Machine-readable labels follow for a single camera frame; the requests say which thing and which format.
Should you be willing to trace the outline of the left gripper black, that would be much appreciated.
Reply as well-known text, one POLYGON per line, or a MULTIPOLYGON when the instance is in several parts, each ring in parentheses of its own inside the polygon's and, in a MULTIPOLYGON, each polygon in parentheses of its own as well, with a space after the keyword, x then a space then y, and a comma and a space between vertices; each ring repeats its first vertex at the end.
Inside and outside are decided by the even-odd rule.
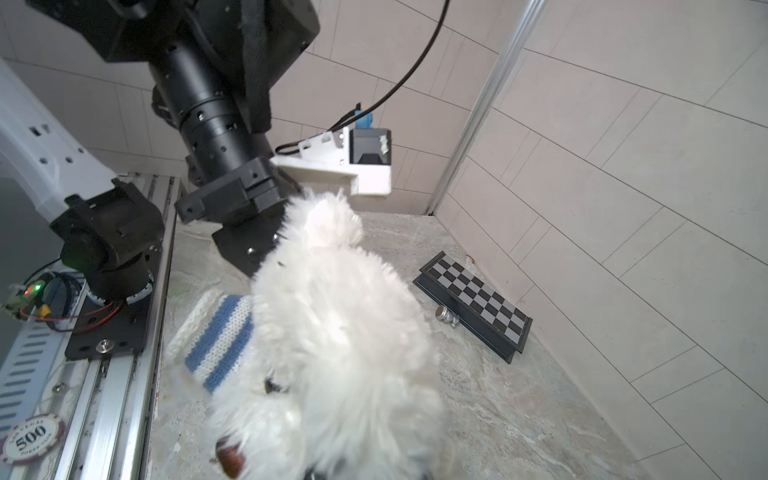
POLYGON ((278 241, 288 200, 300 186, 271 163, 263 134, 253 134, 221 74, 192 41, 166 41, 150 71, 172 123, 189 151, 194 190, 175 207, 184 223, 220 224, 220 255, 254 275, 278 241))

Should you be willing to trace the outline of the blue white striped sweater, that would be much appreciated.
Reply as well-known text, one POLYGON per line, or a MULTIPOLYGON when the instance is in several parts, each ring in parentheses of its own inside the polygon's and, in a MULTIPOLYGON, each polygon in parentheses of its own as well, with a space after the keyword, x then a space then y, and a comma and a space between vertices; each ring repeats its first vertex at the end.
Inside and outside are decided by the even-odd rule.
POLYGON ((164 360, 181 367, 212 395, 238 369, 253 330, 248 296, 211 290, 201 296, 171 339, 164 360))

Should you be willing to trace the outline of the white teddy bear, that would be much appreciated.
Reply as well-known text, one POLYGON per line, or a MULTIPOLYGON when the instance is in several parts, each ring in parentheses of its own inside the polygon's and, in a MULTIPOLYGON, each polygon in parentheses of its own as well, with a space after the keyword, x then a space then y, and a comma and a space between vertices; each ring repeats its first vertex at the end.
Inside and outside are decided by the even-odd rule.
POLYGON ((419 301, 342 194, 292 199, 251 282, 252 333, 213 397, 233 479, 439 479, 439 355, 419 301))

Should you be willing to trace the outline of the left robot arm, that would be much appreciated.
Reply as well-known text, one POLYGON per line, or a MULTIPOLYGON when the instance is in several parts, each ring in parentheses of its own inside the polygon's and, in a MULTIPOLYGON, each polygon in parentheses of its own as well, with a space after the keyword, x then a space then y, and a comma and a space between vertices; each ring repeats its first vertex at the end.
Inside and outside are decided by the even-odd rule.
POLYGON ((270 91, 320 30, 310 1, 5 1, 1 162, 96 294, 144 286, 155 207, 106 164, 186 170, 184 222, 214 222, 246 275, 293 183, 271 164, 270 91))

